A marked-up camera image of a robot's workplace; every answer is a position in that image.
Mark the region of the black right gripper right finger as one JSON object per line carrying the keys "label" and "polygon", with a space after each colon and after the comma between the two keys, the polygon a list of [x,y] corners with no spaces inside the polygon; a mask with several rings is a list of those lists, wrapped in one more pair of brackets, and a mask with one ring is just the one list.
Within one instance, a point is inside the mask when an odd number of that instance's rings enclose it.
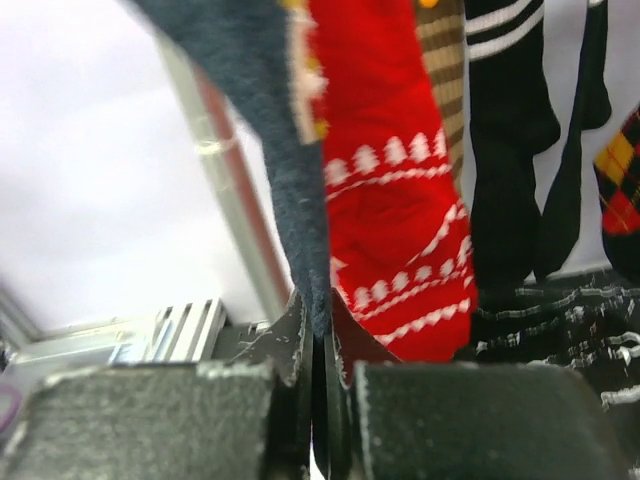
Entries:
{"label": "black right gripper right finger", "polygon": [[629,479],[595,392],[544,364],[401,363],[333,301],[331,479]]}

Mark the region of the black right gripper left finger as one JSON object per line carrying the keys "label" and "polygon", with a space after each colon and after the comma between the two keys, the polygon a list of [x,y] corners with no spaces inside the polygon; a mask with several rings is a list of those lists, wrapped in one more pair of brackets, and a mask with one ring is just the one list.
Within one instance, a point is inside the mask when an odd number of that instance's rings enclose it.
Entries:
{"label": "black right gripper left finger", "polygon": [[293,296],[231,359],[65,368],[41,378],[5,479],[305,479],[313,340]]}

